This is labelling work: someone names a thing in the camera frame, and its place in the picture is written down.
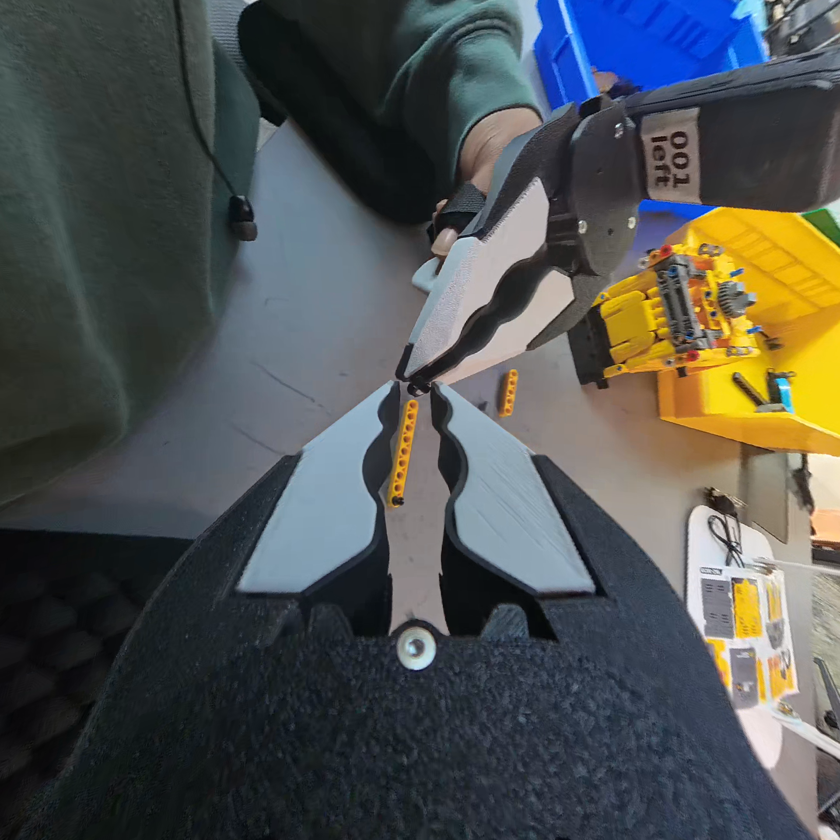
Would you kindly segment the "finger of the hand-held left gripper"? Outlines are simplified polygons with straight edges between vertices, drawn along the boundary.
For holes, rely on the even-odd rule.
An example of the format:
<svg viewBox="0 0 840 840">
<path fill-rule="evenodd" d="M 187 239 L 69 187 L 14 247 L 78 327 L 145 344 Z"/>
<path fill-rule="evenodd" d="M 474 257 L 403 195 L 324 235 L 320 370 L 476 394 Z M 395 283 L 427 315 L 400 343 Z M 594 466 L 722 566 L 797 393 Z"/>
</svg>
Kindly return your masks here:
<svg viewBox="0 0 840 840">
<path fill-rule="evenodd" d="M 455 347 L 427 367 L 423 385 L 452 385 L 519 356 L 573 299 L 571 278 L 557 269 L 539 280 L 521 280 L 512 301 L 492 302 L 476 315 Z"/>
<path fill-rule="evenodd" d="M 408 339 L 411 349 L 396 377 L 408 382 L 452 350 L 468 319 L 493 298 L 505 273 L 534 257 L 544 245 L 550 201 L 534 177 L 483 238 L 470 234 L 455 241 Z"/>
</svg>

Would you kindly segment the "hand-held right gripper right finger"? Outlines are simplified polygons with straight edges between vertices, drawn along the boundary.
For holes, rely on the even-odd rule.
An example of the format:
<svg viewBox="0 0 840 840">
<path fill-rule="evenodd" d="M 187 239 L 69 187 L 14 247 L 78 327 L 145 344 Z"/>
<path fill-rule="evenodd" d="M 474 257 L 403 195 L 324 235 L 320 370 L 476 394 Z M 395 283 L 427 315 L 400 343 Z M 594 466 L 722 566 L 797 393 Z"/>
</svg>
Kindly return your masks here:
<svg viewBox="0 0 840 840">
<path fill-rule="evenodd" d="M 449 490 L 439 588 L 453 636 L 478 636 L 513 605 L 526 633 L 552 636 L 541 603 L 596 594 L 596 582 L 529 447 L 448 385 L 430 392 Z"/>
</svg>

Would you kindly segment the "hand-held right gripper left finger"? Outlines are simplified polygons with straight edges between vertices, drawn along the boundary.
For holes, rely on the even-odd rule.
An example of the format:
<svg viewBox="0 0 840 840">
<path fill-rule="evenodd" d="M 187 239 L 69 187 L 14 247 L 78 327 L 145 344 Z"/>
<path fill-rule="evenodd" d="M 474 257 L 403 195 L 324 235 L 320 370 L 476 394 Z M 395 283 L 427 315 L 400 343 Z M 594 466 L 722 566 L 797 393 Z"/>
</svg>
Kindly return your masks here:
<svg viewBox="0 0 840 840">
<path fill-rule="evenodd" d="M 389 381 L 300 451 L 236 591 L 338 606 L 360 636 L 386 635 L 392 577 L 381 487 L 392 469 L 400 386 Z"/>
</svg>

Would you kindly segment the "long yellow lego beam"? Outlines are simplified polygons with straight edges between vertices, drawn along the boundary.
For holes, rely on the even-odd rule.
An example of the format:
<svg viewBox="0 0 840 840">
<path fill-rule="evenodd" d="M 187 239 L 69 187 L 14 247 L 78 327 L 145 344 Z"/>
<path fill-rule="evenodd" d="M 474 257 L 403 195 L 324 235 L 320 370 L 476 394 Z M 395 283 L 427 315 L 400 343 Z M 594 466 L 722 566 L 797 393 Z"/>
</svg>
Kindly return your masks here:
<svg viewBox="0 0 840 840">
<path fill-rule="evenodd" d="M 385 504 L 389 507 L 392 496 L 405 498 L 406 479 L 413 450 L 413 439 L 417 426 L 418 401 L 408 400 L 402 407 L 394 447 L 392 472 L 385 493 Z"/>
</svg>

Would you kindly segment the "person's left forearm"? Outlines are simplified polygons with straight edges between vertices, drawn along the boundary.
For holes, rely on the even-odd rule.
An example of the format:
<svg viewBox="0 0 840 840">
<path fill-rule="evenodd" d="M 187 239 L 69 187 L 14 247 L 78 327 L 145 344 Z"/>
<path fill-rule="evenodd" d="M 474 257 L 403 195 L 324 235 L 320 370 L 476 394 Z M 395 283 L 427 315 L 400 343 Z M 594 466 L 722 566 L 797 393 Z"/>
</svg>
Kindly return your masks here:
<svg viewBox="0 0 840 840">
<path fill-rule="evenodd" d="M 253 2 L 238 44 L 263 115 L 291 119 L 363 205 L 428 221 L 455 122 L 539 111 L 517 2 Z"/>
</svg>

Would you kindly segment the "yellow black lego vehicle model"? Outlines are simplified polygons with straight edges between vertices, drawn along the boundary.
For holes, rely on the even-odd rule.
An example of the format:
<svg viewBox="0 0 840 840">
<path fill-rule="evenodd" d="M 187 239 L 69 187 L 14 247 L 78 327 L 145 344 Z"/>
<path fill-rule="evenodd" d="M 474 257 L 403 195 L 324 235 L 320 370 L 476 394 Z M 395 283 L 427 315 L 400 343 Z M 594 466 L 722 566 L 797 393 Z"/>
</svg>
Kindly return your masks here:
<svg viewBox="0 0 840 840">
<path fill-rule="evenodd" d="M 661 245 L 603 291 L 568 334 L 577 380 L 675 371 L 685 377 L 784 346 L 751 320 L 757 295 L 719 245 Z"/>
</svg>

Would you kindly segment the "lego instruction booklet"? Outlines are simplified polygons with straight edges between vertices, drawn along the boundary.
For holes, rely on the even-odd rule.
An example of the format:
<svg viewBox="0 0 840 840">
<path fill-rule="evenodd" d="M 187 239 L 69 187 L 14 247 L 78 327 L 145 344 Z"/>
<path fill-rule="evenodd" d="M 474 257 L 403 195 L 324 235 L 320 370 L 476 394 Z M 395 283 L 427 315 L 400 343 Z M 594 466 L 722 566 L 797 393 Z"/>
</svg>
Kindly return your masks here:
<svg viewBox="0 0 840 840">
<path fill-rule="evenodd" d="M 838 742 L 790 705 L 800 685 L 784 568 L 761 532 L 710 507 L 693 509 L 686 608 L 765 769 L 779 761 L 783 730 L 838 759 Z"/>
</svg>

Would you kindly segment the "person's left hand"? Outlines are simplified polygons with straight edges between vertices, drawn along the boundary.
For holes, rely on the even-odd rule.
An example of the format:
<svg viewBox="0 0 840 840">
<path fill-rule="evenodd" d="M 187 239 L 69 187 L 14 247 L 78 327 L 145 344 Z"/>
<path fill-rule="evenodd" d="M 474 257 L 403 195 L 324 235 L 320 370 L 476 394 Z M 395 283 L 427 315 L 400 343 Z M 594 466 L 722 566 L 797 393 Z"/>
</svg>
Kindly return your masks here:
<svg viewBox="0 0 840 840">
<path fill-rule="evenodd" d="M 532 107 L 504 108 L 475 121 L 468 129 L 451 122 L 443 134 L 440 162 L 445 165 L 446 187 L 437 202 L 433 220 L 444 211 L 450 197 L 464 183 L 487 195 L 496 163 L 510 142 L 539 128 L 541 113 Z"/>
</svg>

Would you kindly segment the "blue plastic bin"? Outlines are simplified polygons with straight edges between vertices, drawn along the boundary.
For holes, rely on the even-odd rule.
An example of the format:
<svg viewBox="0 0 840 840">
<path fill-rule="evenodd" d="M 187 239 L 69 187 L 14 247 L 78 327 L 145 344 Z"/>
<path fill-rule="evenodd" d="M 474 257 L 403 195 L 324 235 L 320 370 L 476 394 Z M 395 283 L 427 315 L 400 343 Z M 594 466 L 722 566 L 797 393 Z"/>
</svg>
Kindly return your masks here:
<svg viewBox="0 0 840 840">
<path fill-rule="evenodd" d="M 739 2 L 538 1 L 533 53 L 550 110 L 596 94 L 592 68 L 649 90 L 769 60 Z"/>
</svg>

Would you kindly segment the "yellow plastic bin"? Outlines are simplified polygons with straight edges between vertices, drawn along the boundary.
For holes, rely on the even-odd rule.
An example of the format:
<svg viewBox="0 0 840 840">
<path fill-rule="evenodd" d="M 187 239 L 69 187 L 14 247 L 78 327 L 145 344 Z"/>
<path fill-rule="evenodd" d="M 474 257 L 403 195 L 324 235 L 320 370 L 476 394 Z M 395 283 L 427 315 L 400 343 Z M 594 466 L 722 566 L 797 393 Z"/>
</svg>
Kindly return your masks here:
<svg viewBox="0 0 840 840">
<path fill-rule="evenodd" d="M 679 377 L 658 374 L 660 418 L 747 445 L 839 455 L 839 250 L 801 215 L 712 210 L 667 237 L 719 245 L 757 302 L 754 324 L 782 343 L 754 359 Z M 770 371 L 789 379 L 793 412 L 760 413 L 732 380 L 734 372 L 769 398 Z"/>
</svg>

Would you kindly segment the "green plastic bin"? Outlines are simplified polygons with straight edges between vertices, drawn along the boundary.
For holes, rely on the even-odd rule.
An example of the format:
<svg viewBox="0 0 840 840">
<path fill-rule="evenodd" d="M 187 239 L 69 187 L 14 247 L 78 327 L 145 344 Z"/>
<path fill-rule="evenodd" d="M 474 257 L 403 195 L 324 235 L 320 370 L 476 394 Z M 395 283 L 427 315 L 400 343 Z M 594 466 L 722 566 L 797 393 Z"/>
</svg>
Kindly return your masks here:
<svg viewBox="0 0 840 840">
<path fill-rule="evenodd" d="M 839 200 L 823 208 L 802 213 L 801 215 L 805 221 L 814 226 L 826 238 L 839 247 Z"/>
</svg>

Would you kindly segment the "black quilted cushion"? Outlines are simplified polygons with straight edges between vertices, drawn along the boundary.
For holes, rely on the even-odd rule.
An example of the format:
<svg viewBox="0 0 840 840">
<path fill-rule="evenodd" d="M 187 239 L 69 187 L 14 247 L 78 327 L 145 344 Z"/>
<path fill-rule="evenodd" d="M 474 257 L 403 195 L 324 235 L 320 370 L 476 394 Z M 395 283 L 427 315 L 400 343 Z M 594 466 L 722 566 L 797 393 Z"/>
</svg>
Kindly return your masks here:
<svg viewBox="0 0 840 840">
<path fill-rule="evenodd" d="M 112 662 L 190 539 L 1 531 L 1 838 L 64 769 Z"/>
</svg>

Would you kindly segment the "black clamp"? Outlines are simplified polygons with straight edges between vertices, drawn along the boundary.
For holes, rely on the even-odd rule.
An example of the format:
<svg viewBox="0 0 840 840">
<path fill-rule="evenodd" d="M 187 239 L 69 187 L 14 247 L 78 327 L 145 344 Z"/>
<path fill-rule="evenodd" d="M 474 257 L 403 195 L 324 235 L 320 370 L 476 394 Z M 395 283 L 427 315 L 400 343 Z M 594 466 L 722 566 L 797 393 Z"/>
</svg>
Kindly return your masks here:
<svg viewBox="0 0 840 840">
<path fill-rule="evenodd" d="M 812 493 L 812 472 L 810 470 L 809 455 L 801 454 L 799 465 L 791 472 L 792 491 L 800 508 L 811 517 L 816 509 Z"/>
</svg>

